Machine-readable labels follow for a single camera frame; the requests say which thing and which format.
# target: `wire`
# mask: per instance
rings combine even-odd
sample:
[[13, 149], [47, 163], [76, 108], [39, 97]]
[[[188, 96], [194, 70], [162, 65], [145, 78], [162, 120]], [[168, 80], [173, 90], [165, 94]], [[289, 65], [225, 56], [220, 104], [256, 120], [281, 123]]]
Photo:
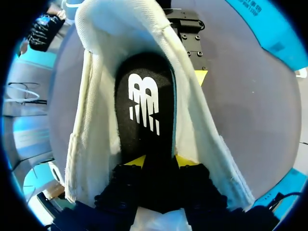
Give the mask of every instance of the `wire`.
[[30, 99], [27, 99], [27, 98], [23, 98], [23, 99], [4, 99], [4, 102], [17, 102], [17, 103], [24, 103], [24, 102], [30, 102], [30, 101], [35, 101], [35, 100], [38, 100], [39, 99], [39, 95], [36, 94], [35, 92], [33, 91], [29, 91], [29, 90], [25, 90], [25, 89], [22, 89], [22, 88], [17, 88], [17, 87], [13, 87], [11, 85], [7, 85], [7, 87], [9, 88], [13, 88], [13, 89], [16, 89], [16, 90], [20, 90], [20, 91], [23, 91], [25, 93], [29, 93], [29, 94], [32, 94], [34, 96], [36, 96], [36, 98], [30, 98]]
[[273, 209], [278, 205], [278, 203], [280, 201], [282, 201], [283, 199], [289, 197], [289, 196], [301, 196], [302, 193], [301, 192], [291, 192], [291, 193], [288, 193], [286, 195], [283, 195], [281, 193], [277, 194], [277, 196], [270, 202], [270, 204], [267, 206], [267, 208], [270, 210], [270, 211], [273, 211]]

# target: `black cable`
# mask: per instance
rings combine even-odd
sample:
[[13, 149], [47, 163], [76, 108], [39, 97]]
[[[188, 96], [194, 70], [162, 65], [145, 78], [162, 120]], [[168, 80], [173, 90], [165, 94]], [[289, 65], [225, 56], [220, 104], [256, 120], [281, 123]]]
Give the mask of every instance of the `black cable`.
[[50, 159], [48, 159], [48, 160], [44, 160], [44, 161], [38, 163], [37, 165], [45, 164], [45, 163], [48, 163], [48, 162], [50, 162], [50, 161], [54, 161], [54, 158], [52, 157], [52, 158], [50, 158]]
[[278, 203], [280, 201], [282, 201], [283, 199], [289, 197], [289, 196], [301, 196], [302, 193], [301, 192], [291, 192], [291, 193], [288, 193], [286, 195], [283, 195], [282, 193], [278, 193], [276, 195], [276, 197], [269, 203], [269, 205], [267, 206], [267, 208], [270, 210], [270, 211], [273, 211], [274, 208], [278, 205]]

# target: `shoe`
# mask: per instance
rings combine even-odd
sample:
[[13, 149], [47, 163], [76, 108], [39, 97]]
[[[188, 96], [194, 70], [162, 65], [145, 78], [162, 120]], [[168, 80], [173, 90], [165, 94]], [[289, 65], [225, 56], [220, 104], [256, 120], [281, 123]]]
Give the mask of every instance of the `shoe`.
[[[171, 168], [170, 156], [176, 154], [172, 149], [176, 145], [181, 156], [195, 162], [207, 163], [213, 183], [228, 196], [235, 207], [246, 207], [253, 203], [254, 197], [250, 189], [217, 132], [187, 51], [159, 4], [155, 0], [88, 0], [78, 8], [75, 23], [85, 53], [78, 108], [65, 168], [67, 199], [70, 202], [79, 200], [94, 206], [94, 196], [107, 187], [112, 169], [118, 164], [123, 164], [126, 158], [126, 160], [136, 158], [133, 156], [135, 154], [133, 149], [137, 146], [142, 148], [137, 148], [136, 155], [146, 155], [142, 171], [157, 171], [160, 180], [155, 184], [166, 190], [164, 192], [166, 198], [172, 198], [174, 193], [168, 189], [172, 185], [166, 182], [170, 182], [167, 179], [170, 175], [168, 169]], [[187, 29], [191, 23], [185, 21], [183, 24]], [[157, 58], [152, 55], [154, 60], [160, 58], [164, 61], [150, 63], [149, 53], [156, 54]], [[147, 67], [147, 71], [152, 68], [149, 72], [151, 76], [146, 76], [146, 73], [139, 69], [142, 68], [138, 67], [139, 63], [132, 62], [132, 68], [130, 70], [127, 68], [127, 73], [124, 73], [122, 65], [130, 59], [143, 61], [145, 65], [148, 65], [147, 62], [150, 63], [151, 67]], [[159, 69], [160, 66], [163, 72], [167, 72], [158, 73], [157, 70], [153, 70], [153, 68]], [[156, 89], [152, 81], [145, 80], [147, 77], [157, 78], [155, 82], [158, 94], [164, 95], [165, 89], [168, 89], [171, 95], [176, 92], [176, 95], [166, 96], [167, 98], [160, 99], [158, 96], [159, 104], [166, 103], [166, 108], [173, 110], [172, 118], [173, 121], [176, 119], [176, 122], [171, 123], [172, 119], [165, 119], [165, 114], [159, 117], [163, 112], [161, 105], [159, 113], [156, 113], [156, 101], [151, 101], [153, 112], [152, 108], [147, 112], [142, 111], [141, 106], [139, 126], [130, 129], [132, 122], [138, 123], [136, 116], [138, 102], [135, 98], [130, 99], [129, 88], [124, 91], [118, 89], [125, 85], [121, 85], [117, 79], [129, 78], [133, 73], [128, 74], [128, 72], [133, 70], [139, 71], [134, 74], [140, 78], [133, 77], [132, 80], [139, 82], [142, 80], [141, 86], [146, 87], [143, 88], [145, 91], [142, 91], [143, 99], [149, 97], [152, 100], [156, 93], [152, 90], [152, 87]], [[161, 77], [165, 77], [166, 80], [172, 77], [175, 81], [172, 84], [170, 81], [159, 83]], [[148, 91], [148, 86], [151, 86], [151, 93]], [[134, 84], [132, 88], [133, 92], [140, 90], [138, 84]], [[157, 134], [163, 136], [165, 120], [174, 128], [171, 129], [168, 125], [166, 129], [170, 132], [165, 136], [166, 140], [156, 139]], [[137, 129], [141, 132], [140, 136], [135, 136], [138, 134]], [[137, 139], [141, 139], [146, 145], [140, 145]], [[145, 184], [144, 188], [149, 192], [153, 186], [149, 181]], [[153, 196], [156, 197], [153, 201], [162, 198], [159, 193]]]

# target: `gray surface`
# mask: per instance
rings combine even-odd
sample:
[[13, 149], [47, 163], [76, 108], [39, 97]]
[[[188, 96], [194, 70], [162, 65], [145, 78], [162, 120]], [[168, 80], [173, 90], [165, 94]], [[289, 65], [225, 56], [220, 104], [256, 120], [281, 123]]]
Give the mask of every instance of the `gray surface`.
[[51, 146], [63, 178], [78, 105], [83, 52], [75, 25], [72, 25], [58, 53], [48, 101]]
[[[224, 0], [174, 0], [195, 9], [209, 73], [203, 91], [219, 133], [253, 195], [271, 189], [292, 168], [300, 135], [300, 97], [294, 73], [263, 51], [247, 24]], [[74, 28], [65, 38], [50, 98], [51, 145], [64, 172], [73, 130], [82, 68], [82, 47]]]

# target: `black insole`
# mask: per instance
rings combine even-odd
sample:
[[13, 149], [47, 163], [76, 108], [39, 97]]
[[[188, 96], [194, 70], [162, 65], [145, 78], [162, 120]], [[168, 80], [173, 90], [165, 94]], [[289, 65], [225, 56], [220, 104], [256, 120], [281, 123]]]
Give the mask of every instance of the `black insole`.
[[175, 102], [168, 62], [154, 53], [135, 55], [120, 66], [115, 83], [122, 162], [145, 154], [170, 160]]
[[171, 211], [176, 92], [169, 63], [154, 53], [135, 55], [120, 66], [115, 83], [122, 163], [146, 155], [141, 206]]

